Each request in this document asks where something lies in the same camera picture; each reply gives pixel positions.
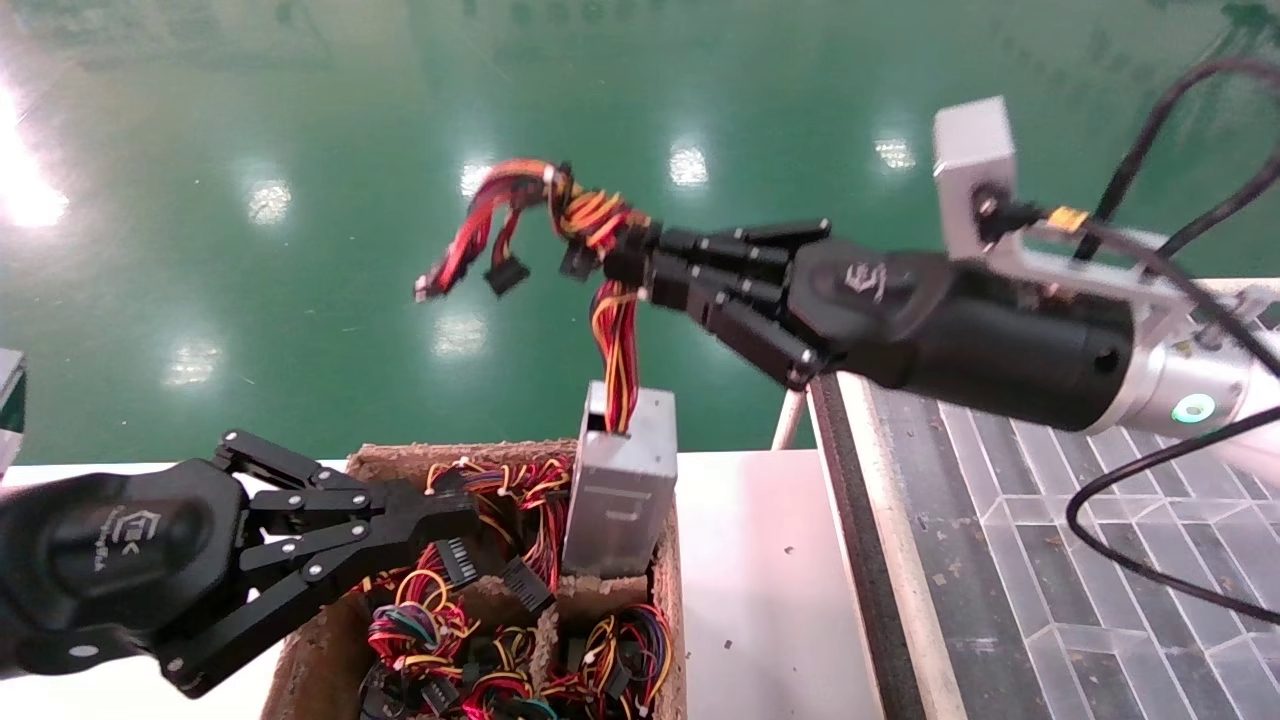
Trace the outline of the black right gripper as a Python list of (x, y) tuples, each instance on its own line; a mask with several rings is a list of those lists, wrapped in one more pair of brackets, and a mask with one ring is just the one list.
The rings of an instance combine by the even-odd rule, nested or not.
[[(831, 231), (828, 218), (636, 225), (605, 255), (605, 278), (684, 313), (787, 389), (823, 357), (888, 389), (1060, 430), (1092, 427), (1116, 398), (1134, 346), (1128, 304), (1042, 299), (977, 263), (824, 241)], [(733, 297), (780, 301), (791, 264), (790, 325), (817, 351)]]

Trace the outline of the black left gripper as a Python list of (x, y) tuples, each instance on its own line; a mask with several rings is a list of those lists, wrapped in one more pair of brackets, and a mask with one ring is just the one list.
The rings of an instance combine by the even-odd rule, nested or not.
[[(406, 478), (366, 483), (247, 430), (223, 436), (215, 466), (192, 459), (161, 471), (90, 473), (5, 489), (3, 676), (72, 674), (152, 653), (223, 592), (246, 509), (247, 528), (269, 536), (351, 523), (361, 523), (362, 534), (311, 553), (191, 638), (161, 644), (163, 675), (192, 700), (365, 577), (406, 568), (433, 541), (481, 527), (472, 496), (460, 487), (429, 495)], [(236, 474), (271, 488), (248, 501)]]

